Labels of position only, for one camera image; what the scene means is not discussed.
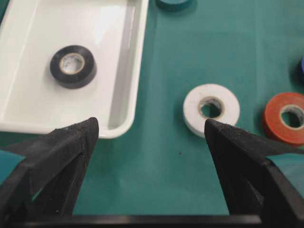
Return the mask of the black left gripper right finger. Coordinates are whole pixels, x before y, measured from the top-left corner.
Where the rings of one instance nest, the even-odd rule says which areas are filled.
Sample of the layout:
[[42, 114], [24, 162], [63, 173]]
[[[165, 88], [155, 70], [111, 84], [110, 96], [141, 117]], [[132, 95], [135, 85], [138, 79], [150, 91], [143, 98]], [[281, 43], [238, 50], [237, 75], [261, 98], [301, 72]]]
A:
[[213, 119], [204, 131], [230, 214], [258, 215], [269, 228], [303, 227], [304, 198], [274, 162], [302, 161], [303, 150]]

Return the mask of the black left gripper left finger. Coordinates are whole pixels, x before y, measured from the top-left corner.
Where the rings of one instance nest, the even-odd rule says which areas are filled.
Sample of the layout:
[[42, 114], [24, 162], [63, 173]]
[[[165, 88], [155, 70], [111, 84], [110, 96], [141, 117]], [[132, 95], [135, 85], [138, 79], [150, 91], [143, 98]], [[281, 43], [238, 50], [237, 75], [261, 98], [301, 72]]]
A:
[[23, 160], [0, 186], [0, 226], [18, 218], [72, 214], [99, 136], [98, 120], [1, 147]]

